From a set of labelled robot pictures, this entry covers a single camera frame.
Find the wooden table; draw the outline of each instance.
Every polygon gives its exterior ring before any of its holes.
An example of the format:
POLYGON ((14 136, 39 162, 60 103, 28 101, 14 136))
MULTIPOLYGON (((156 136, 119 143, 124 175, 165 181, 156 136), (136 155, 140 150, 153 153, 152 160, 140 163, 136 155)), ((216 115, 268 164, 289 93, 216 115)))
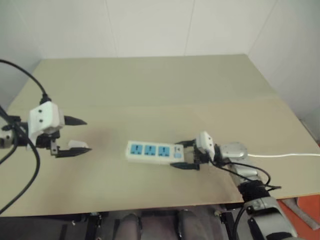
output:
MULTIPOLYGON (((242 200, 228 173, 128 163, 128 140, 175 143, 206 130, 215 143, 239 141, 252 154, 319 153, 317 144, 245 55, 48 59, 34 71, 65 115, 58 143, 93 148, 73 158, 40 149, 40 172, 3 216, 58 215, 124 209, 234 203, 242 200)), ((23 120, 41 92, 28 81, 9 108, 23 120)), ((320 192, 320 158, 255 158, 277 198, 320 192)), ((33 153, 20 147, 0 167, 0 206, 27 183, 33 153)))

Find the white power strip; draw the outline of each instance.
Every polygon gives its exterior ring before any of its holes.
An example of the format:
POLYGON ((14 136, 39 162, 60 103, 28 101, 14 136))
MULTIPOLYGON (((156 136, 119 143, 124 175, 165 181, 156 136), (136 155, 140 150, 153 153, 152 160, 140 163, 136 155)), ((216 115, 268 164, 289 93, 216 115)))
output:
POLYGON ((128 162, 145 164, 169 165, 185 161, 183 145, 145 141, 129 141, 125 156, 128 162))

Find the blue electrical socket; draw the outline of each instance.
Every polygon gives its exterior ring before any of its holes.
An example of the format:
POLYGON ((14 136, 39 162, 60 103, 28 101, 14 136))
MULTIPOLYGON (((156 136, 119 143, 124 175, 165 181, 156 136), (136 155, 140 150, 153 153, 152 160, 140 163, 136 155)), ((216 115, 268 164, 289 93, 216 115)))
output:
POLYGON ((142 153, 142 145, 132 144, 130 152, 131 152, 131 154, 140 155, 142 153))
POLYGON ((168 146, 159 146, 158 155, 161 157, 169 157, 170 155, 170 147, 168 146))
POLYGON ((156 155, 156 146, 146 145, 144 147, 144 155, 151 155, 151 156, 156 155))

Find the gray floor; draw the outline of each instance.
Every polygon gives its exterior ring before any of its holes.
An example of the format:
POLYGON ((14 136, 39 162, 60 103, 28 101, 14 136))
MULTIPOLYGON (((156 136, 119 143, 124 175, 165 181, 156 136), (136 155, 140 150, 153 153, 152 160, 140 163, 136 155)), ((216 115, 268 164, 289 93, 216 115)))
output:
MULTIPOLYGON (((222 210, 218 205, 112 211, 102 219, 96 237, 112 240, 119 220, 130 213, 136 213, 141 216, 141 240, 177 240, 175 212, 182 209, 188 209, 197 215, 210 239, 228 240, 225 226, 214 214, 215 210, 222 210)), ((86 230, 86 222, 74 225, 67 221, 42 218, 0 218, 0 240, 84 240, 86 230)), ((245 219, 240 222, 238 232, 240 239, 250 239, 245 219)))

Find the power strip switch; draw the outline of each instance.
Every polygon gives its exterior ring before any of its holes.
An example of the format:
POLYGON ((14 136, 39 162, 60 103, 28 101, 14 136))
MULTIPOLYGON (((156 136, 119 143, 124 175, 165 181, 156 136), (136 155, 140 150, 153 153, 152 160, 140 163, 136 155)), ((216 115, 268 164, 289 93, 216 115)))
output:
POLYGON ((125 156, 128 162, 169 165, 185 161, 184 146, 145 141, 129 141, 125 156))

